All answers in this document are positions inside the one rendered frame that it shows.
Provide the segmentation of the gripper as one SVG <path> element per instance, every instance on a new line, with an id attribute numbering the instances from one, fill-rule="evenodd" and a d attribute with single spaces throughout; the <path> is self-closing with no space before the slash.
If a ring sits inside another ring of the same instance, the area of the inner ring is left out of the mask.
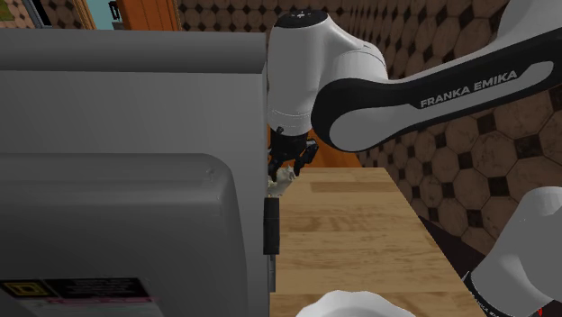
<path id="1" fill-rule="evenodd" d="M 272 181 L 276 181 L 277 171 L 282 167 L 282 164 L 295 159 L 293 170 L 295 175 L 299 177 L 301 169 L 313 161 L 319 149 L 316 140 L 308 139 L 307 132 L 296 136 L 280 134 L 273 129 L 270 129 L 269 132 L 268 176 Z"/>

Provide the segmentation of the small white figure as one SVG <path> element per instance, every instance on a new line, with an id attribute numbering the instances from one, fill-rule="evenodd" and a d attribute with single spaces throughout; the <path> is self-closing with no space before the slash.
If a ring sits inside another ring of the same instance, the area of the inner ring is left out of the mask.
<path id="1" fill-rule="evenodd" d="M 276 181 L 272 177 L 268 178 L 267 195 L 269 197 L 282 196 L 294 180 L 296 180 L 296 175 L 292 167 L 280 168 L 276 172 Z"/>

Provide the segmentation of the white dish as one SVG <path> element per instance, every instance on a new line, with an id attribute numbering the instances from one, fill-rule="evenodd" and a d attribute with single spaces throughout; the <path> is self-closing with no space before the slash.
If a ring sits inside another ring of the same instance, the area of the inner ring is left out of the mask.
<path id="1" fill-rule="evenodd" d="M 334 290 L 302 308 L 295 317 L 416 317 L 379 294 Z"/>

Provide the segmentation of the large grey appliance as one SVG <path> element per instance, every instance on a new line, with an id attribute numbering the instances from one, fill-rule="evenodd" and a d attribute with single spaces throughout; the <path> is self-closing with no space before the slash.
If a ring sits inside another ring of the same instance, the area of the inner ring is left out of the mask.
<path id="1" fill-rule="evenodd" d="M 272 317 L 266 37 L 0 29 L 0 317 Z"/>

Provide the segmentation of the orange wooden door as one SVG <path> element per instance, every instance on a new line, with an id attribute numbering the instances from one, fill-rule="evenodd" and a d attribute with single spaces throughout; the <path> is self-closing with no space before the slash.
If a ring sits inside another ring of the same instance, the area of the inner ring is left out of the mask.
<path id="1" fill-rule="evenodd" d="M 177 0 L 116 0 L 125 30 L 180 31 Z"/>

